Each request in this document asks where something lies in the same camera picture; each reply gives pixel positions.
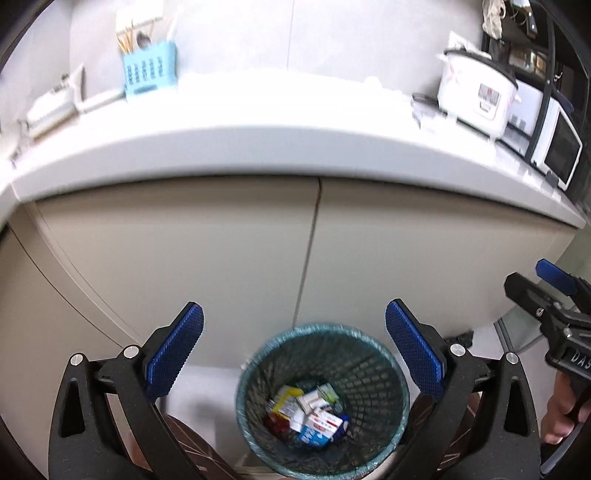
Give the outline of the person's right hand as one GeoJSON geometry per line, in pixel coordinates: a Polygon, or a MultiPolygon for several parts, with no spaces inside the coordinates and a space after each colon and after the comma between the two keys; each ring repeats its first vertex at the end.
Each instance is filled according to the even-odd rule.
{"type": "Polygon", "coordinates": [[[578,419],[568,415],[573,411],[577,397],[571,388],[570,377],[562,372],[556,373],[554,390],[547,403],[547,412],[541,420],[541,440],[543,443],[557,445],[567,438],[578,423],[585,423],[590,415],[590,402],[580,407],[578,419]]]}

